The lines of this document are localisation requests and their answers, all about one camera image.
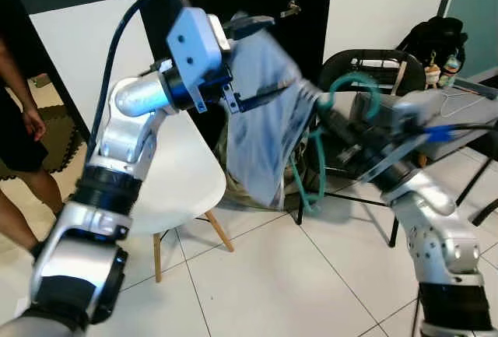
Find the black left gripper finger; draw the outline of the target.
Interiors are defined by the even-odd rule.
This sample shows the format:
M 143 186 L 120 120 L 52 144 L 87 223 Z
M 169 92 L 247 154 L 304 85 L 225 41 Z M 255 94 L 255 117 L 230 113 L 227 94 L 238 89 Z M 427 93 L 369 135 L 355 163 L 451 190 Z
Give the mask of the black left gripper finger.
M 228 21 L 228 38 L 241 40 L 274 24 L 271 16 L 235 16 Z
M 234 81 L 233 112 L 238 114 L 259 108 L 260 106 L 263 106 L 279 97 L 288 88 L 291 88 L 301 82 L 301 79 L 287 79 L 278 81 L 277 83 L 263 85 L 256 90 L 255 95 L 248 98 L 242 98 L 241 93 L 237 90 L 237 88 L 248 88 L 248 84 L 246 84 L 246 82 L 239 83 L 238 81 Z

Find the pale translucent printed shirt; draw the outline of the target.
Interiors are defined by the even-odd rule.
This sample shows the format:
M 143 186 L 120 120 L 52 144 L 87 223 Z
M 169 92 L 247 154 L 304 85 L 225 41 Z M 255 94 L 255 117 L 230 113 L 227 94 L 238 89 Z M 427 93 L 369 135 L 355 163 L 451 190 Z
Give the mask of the pale translucent printed shirt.
M 264 30 L 236 42 L 229 66 L 240 97 L 270 90 L 277 95 L 228 117 L 226 170 L 253 202 L 281 208 L 289 155 L 308 125 L 320 91 Z

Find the teal plastic hanger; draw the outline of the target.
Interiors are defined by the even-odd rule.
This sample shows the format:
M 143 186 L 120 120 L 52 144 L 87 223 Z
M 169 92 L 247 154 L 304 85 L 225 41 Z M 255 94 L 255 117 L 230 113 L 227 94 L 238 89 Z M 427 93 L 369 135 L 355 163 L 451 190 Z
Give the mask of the teal plastic hanger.
M 312 103 L 312 112 L 310 119 L 306 120 L 305 127 L 301 134 L 298 145 L 303 151 L 308 149 L 309 145 L 314 146 L 314 162 L 312 165 L 316 170 L 314 180 L 317 181 L 317 190 L 310 192 L 308 184 L 305 181 L 303 174 L 309 170 L 308 162 L 300 159 L 298 156 L 292 156 L 289 159 L 289 169 L 294 176 L 294 184 L 299 192 L 299 212 L 298 220 L 301 222 L 306 213 L 314 213 L 319 210 L 317 202 L 319 202 L 327 192 L 328 183 L 328 157 L 326 156 L 326 146 L 321 136 L 326 133 L 324 127 L 321 126 L 321 118 L 333 110 L 335 102 L 335 92 L 342 86 L 351 86 L 358 84 L 360 88 L 366 89 L 367 92 L 374 93 L 378 84 L 369 74 L 363 72 L 349 72 L 335 79 L 328 90 L 321 90 L 317 86 L 310 84 L 306 87 L 305 92 L 312 95 L 314 101 Z

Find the black folding chair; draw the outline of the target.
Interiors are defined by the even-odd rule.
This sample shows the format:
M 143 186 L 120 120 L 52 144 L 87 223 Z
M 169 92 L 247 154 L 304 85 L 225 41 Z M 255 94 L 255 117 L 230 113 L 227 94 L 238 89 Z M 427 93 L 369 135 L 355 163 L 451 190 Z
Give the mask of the black folding chair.
M 350 72 L 363 72 L 369 75 L 376 82 L 376 90 L 378 93 L 387 95 L 387 98 L 401 97 L 406 93 L 416 90 L 424 90 L 426 88 L 426 73 L 423 71 L 423 63 L 420 62 L 416 56 L 409 54 L 402 50 L 385 50 L 385 49 L 352 49 L 342 50 L 341 52 L 334 53 L 326 62 L 321 66 L 319 75 L 320 86 L 330 86 L 334 83 L 335 79 L 345 76 Z M 387 98 L 381 99 L 381 103 L 387 105 Z M 324 140 L 321 144 L 324 146 L 325 160 L 333 160 L 331 163 L 319 164 L 319 153 L 317 146 L 308 145 L 303 148 L 303 155 L 296 156 L 294 159 L 292 170 L 303 170 L 303 202 L 311 208 L 317 208 L 317 202 L 320 202 L 324 197 L 335 197 L 346 199 L 346 201 L 354 201 L 366 203 L 367 205 L 378 205 L 387 208 L 387 203 L 374 201 L 373 199 L 364 199 L 360 197 L 352 197 L 351 195 L 338 194 L 338 192 L 328 191 L 327 187 L 321 187 L 324 181 L 349 181 L 349 183 L 338 188 L 337 191 L 345 190 L 350 185 L 358 184 L 356 175 L 349 173 L 344 166 L 341 165 L 341 160 L 332 159 L 333 149 L 328 147 L 328 142 L 331 140 Z M 420 163 L 419 165 L 425 166 L 428 160 L 438 160 L 444 155 L 455 152 L 456 149 L 449 149 L 447 152 L 437 151 L 433 149 L 419 149 L 416 158 Z M 467 198 L 469 192 L 475 187 L 480 178 L 483 176 L 484 170 L 493 162 L 492 158 L 484 160 L 480 170 L 477 170 L 474 177 L 471 177 L 469 184 L 460 192 L 456 203 L 461 205 L 464 199 Z M 485 208 L 476 210 L 471 215 L 471 223 L 474 226 L 480 226 L 481 223 L 495 212 L 498 206 L 497 198 L 495 201 L 490 202 Z M 388 238 L 388 247 L 394 248 L 396 245 L 396 237 L 398 237 L 398 220 L 394 220 L 392 224 L 391 234 Z

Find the white chair with wooden legs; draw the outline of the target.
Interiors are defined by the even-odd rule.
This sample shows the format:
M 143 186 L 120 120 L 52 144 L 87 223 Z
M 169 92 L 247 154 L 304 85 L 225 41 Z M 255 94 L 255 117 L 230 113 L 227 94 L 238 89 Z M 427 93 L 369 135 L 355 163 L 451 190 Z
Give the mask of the white chair with wooden legs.
M 213 209 L 226 191 L 226 176 L 188 113 L 171 115 L 157 133 L 152 166 L 132 209 L 132 233 L 153 238 L 154 280 L 163 280 L 161 241 L 171 228 L 195 219 L 210 222 L 234 252 Z

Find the beige plush charm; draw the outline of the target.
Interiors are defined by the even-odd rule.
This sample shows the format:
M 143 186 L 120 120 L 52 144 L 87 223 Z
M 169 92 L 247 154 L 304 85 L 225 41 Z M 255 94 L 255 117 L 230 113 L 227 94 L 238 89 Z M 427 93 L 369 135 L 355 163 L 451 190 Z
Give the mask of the beige plush charm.
M 441 70 L 437 63 L 435 63 L 435 57 L 437 53 L 435 51 L 430 53 L 430 59 L 428 64 L 424 67 L 424 73 L 426 73 L 426 89 L 437 89 L 439 84 L 439 77 L 441 75 Z

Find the grey storage box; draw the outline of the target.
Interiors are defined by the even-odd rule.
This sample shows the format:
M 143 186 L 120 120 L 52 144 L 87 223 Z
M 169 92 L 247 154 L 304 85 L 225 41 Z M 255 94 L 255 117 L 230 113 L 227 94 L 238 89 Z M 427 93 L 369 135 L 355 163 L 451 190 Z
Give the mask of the grey storage box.
M 492 126 L 498 117 L 497 100 L 459 88 L 416 90 L 403 96 L 381 94 L 378 101 L 377 113 L 370 117 L 374 99 L 370 93 L 356 93 L 346 117 L 381 128 Z

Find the teal plush charm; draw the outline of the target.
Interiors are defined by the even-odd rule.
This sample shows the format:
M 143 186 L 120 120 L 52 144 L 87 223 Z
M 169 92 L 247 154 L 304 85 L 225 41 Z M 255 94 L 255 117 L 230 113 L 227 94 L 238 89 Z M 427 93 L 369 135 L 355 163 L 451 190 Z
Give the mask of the teal plush charm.
M 459 73 L 461 67 L 462 62 L 460 60 L 460 54 L 459 52 L 454 52 L 448 57 L 444 66 L 441 67 L 439 83 L 444 85 L 451 83 L 452 78 Z

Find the black backpack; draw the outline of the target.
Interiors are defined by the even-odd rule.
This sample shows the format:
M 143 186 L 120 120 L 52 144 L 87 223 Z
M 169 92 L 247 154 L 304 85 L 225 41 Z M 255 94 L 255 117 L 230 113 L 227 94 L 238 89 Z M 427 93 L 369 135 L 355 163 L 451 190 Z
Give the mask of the black backpack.
M 409 53 L 426 67 L 430 59 L 430 53 L 435 51 L 435 63 L 439 67 L 451 54 L 459 52 L 460 61 L 464 67 L 466 52 L 464 45 L 468 34 L 463 31 L 463 22 L 458 18 L 434 16 L 419 23 L 402 38 L 396 50 Z

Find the dark foam puzzle mat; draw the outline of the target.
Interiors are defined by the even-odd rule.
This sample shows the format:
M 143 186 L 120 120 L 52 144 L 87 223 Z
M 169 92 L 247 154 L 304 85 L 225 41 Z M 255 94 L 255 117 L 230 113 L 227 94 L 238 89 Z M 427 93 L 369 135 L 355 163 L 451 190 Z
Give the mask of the dark foam puzzle mat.
M 46 172 L 59 173 L 70 166 L 84 139 L 53 83 L 37 84 L 30 91 L 37 100 L 38 113 L 46 127 L 45 135 L 38 142 L 47 151 L 40 166 Z M 3 156 L 17 156 L 31 149 L 22 137 L 27 131 L 22 110 L 10 88 L 4 88 L 0 92 L 0 181 L 16 176 Z

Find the person in black shorts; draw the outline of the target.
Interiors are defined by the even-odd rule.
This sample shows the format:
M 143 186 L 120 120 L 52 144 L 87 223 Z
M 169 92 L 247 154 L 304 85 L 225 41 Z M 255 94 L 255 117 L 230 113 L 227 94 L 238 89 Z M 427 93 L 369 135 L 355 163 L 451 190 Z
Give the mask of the person in black shorts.
M 47 149 L 42 138 L 47 127 L 38 105 L 5 39 L 0 34 L 0 160 L 21 178 L 54 215 L 60 215 L 64 201 L 57 181 L 42 167 Z M 0 190 L 0 233 L 26 249 L 33 258 L 43 245 L 33 233 L 23 213 Z

